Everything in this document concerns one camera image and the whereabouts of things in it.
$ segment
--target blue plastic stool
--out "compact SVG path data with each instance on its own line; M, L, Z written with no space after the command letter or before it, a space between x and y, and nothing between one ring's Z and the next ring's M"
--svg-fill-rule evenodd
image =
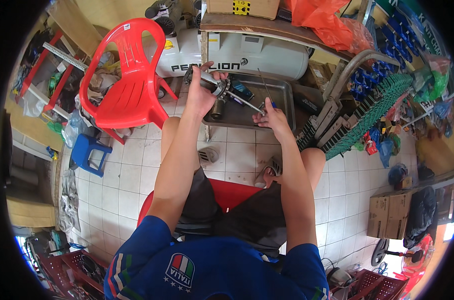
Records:
M96 170L89 166L89 156L92 150L97 149L104 152L102 159L100 160L99 169ZM104 176L104 172L101 171L102 164L106 158L107 153L112 153L112 147L105 146L100 143L96 138L85 134L80 134L75 141L74 148L72 149L71 158L74 162L86 170L87 172L94 173L98 177Z

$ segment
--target metal tray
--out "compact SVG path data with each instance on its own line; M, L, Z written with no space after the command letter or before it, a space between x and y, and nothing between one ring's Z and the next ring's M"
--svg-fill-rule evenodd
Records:
M251 104L259 107L259 105L269 96L265 86L263 85L260 76L232 73L236 80L240 81L245 85L253 94L254 98L250 101ZM292 87L290 83L286 81L264 78L265 84L269 89L270 95L273 101L277 105L278 109L281 109L287 117L287 122L290 129L293 131L296 129L295 124L295 113L294 113L294 97L292 95ZM204 117L202 122L210 126L222 126L222 127L235 127L235 128L247 128L257 129L263 131L272 131L270 128L259 127L253 120L252 115L255 114L252 108L242 106L236 101L227 100L224 107L224 116L222 119L214 119L210 117L210 112Z

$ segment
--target hand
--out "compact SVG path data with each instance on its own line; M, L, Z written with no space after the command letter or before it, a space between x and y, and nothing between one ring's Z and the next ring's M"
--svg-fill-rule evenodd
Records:
M200 72L201 70L206 71L214 64L213 61L209 61L203 64L200 68L196 65L192 66L194 73L192 74L192 82L189 87L189 94L187 96L187 103L185 105L184 114L193 115L197 118L203 118L212 108L216 100L208 89L200 85ZM212 76L216 79L226 79L228 73L219 73L217 71L211 72Z
M287 118L281 109L273 108L270 98L265 98L265 116L260 113L252 116L254 123L259 127L270 127L277 140L282 143L285 138L292 138L294 135L290 130Z

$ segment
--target sandal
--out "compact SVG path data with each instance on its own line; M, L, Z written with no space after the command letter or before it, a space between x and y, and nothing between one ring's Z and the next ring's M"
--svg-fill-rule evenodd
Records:
M198 150L197 153L199 153L201 167L211 165L219 159L219 153L211 147L202 148Z
M259 175L257 175L257 177L255 178L255 182L254 182L254 185L258 188L264 188L267 183L265 182L265 180L263 179L263 175L265 173L265 169L267 167L270 167L273 172L275 173L275 176L279 176L280 174L282 174L282 164L279 163L279 161L282 161L282 160L279 160L277 159L276 157L272 156L269 161L266 163L266 165L263 167L262 171L260 171Z

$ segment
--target foot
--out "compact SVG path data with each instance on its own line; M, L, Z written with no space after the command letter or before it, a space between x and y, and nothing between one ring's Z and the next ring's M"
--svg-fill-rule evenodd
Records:
M271 167L266 167L265 172L263 174L263 179L265 180L266 187L267 189L270 188L270 185L272 184L272 181L274 181L276 178L275 172Z

